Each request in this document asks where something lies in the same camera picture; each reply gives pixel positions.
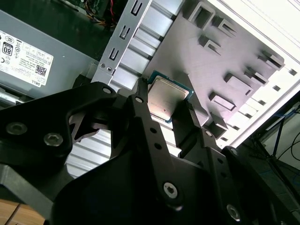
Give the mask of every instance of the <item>metal bracket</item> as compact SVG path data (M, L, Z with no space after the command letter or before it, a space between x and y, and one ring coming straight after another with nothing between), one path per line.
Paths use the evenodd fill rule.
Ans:
M152 120L147 102L137 95L128 97L131 109L129 131L134 135L142 170L148 172L147 184L154 196L166 207L179 211L183 206L183 192L176 179L175 168L159 123Z
M110 84L113 74L134 37L152 0L128 0L124 12L109 40L92 82Z

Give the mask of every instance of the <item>hole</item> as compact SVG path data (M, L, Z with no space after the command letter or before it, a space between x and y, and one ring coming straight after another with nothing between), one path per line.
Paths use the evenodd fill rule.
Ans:
M264 101L262 101L262 100L258 101L258 103L261 104L261 105L265 105L265 104L266 104L266 103L265 103Z
M154 134L157 133L156 129L154 129L154 128L150 128L150 131L151 131L152 133L154 133Z
M208 45L208 47L209 47L211 50L214 50L214 51L216 51L216 48L215 48L215 46L213 46L213 45L209 44L209 45Z
M223 173L223 172L222 172L221 175L222 175L222 177L227 178L226 173Z
M105 93L107 93L107 94L111 94L111 93L112 93L112 91L109 90L108 88L103 88L103 91L104 91Z
M224 137L221 137L221 140L223 140L223 141L225 141L225 142L228 141L228 139L227 139L227 138L224 138Z
M173 193L175 192L174 189L171 188L171 187L167 187L167 190L168 190L168 192L171 193L171 194L173 194Z
M123 27L123 29L122 29L122 31L121 31L121 33L120 33L120 36L119 36L119 37L120 37L121 39L123 39L123 40L126 39L128 33L129 33L129 31L130 31L130 28L128 28L127 31L125 31L125 29L126 29L126 26Z
M140 98L140 97L135 97L136 101L139 102L139 103L142 103L143 100Z
M293 69L290 69L289 73L292 74L293 76L295 76L297 74L297 72L295 70L293 70Z
M252 116L251 116L250 114L248 114L248 113L245 113L244 115L245 115L246 117L248 117L249 119L252 118Z
M278 87L277 85L275 85L275 86L273 87L273 89L274 89L275 91L280 91L280 87Z
M198 162L198 165L201 166L201 167L204 167L204 164L203 164L202 161L199 161L199 162Z
M157 148L158 150L161 150L161 149L162 149L161 145L158 144L158 143L155 143L154 146L155 146L155 148Z
M227 24L223 24L222 26L225 30L227 30L228 32L232 33L235 32L234 29L232 29L231 27L229 27Z
M137 16L141 7L142 7L142 3L139 4L138 1L135 1L135 3L133 4L132 10L131 10L131 14Z
M109 59L111 59L112 61L115 61L118 53L119 53L119 50L116 50L115 48L113 48L111 51L111 54L109 55Z
M21 126L21 125L19 125L19 124L15 124L15 125L13 125L13 130L15 130L15 131L22 131L22 130L23 130L23 128L22 128L22 126Z
M235 130L239 130L240 128L239 128L239 127L237 127L237 126L233 126L233 129L235 129Z

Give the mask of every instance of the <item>gray metal plate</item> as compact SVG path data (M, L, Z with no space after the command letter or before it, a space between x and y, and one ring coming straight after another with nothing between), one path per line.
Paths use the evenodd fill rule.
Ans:
M227 121L260 87L244 75L246 68L252 67L265 78L269 78L276 70L259 60L258 55L265 50L281 57L212 4L204 2L215 9L216 15L228 20L234 26L236 37L227 36L212 24L203 31L183 18L183 13L180 12L143 75L150 77L156 70L193 88L202 107L208 113L212 112ZM221 55L209 52L199 45L198 39L203 34L221 46ZM246 96L232 88L224 81L228 73L251 86L254 91ZM212 92L233 102L236 108L228 111L212 103L209 100ZM190 100L197 109L199 105L197 98L193 97Z
M72 88L79 74L86 75L92 63L98 64L91 57L38 31L1 10L0 21L0 30L54 57L47 84L40 88L0 71L0 83L23 94L33 98L41 98L68 90Z

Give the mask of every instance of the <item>rectangular cutout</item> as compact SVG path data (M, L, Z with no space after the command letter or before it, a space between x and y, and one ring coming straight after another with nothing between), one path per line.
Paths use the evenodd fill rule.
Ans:
M216 11L213 8L202 1L196 2L188 8L188 11L184 12L184 17L202 30L207 28L216 14Z
M280 87L278 87L277 85L275 85L274 87L273 87L273 89L275 90L275 91L280 91Z
M205 35L201 35L199 38L199 44L207 51L216 53L218 55L221 55L222 48L214 41L210 40Z
M223 141L225 141L225 142L228 141L228 139L227 139L227 138L224 138L224 137L221 137L221 140L223 140Z
M212 8L205 4L201 4L201 6L198 9L198 15L196 16L196 24L197 27L204 30L208 25L209 22L212 20L212 18L215 15L215 12Z
M235 37L236 31L234 30L233 25L230 22L228 22L226 19L217 16L213 20L213 25L216 26L220 31L222 31L227 36L231 38Z
M142 7L142 3L139 3L139 1L135 1L134 5L132 7L132 10L131 10L131 14L137 16L141 7Z
M122 29L119 37L121 39L125 40L126 37L127 37L127 35L128 35L128 33L129 33L129 31L130 31L130 28L126 29L126 25L124 25L124 27L123 27L123 29Z
M240 79L236 78L232 74L228 74L224 78L225 82L235 88L236 90L240 91L244 95L248 96L253 92L253 88L251 88L248 84L244 83Z
M111 51L111 54L109 55L109 59L111 59L112 61L115 61L118 53L119 53L119 50L116 50L115 48L113 48Z
M231 103L230 101L226 100L225 98L217 95L214 92L210 95L210 100L211 100L211 102L214 102L229 111L233 111L236 108L236 106L233 103Z

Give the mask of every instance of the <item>wire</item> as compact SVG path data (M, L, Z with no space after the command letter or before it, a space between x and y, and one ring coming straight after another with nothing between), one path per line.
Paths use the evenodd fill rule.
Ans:
M297 161L300 161L300 159L298 159L298 158L296 158L295 156L294 156L294 153L293 153L293 146L294 146L294 143L295 143L295 141L296 141L296 139L297 139L297 137L300 135L300 132L295 136L295 138L294 138L294 140L293 140L293 142L292 142L292 146L291 146L291 154L292 154L292 157L294 158L294 159L296 159Z
M114 22L114 13L113 13L113 0L111 0L111 14L112 14L112 21Z
M286 150L284 150L281 155L277 158L277 160L280 159L280 157L282 157L292 146L294 146L295 144L298 144L300 141L295 142L294 144L292 144L290 147L288 147Z

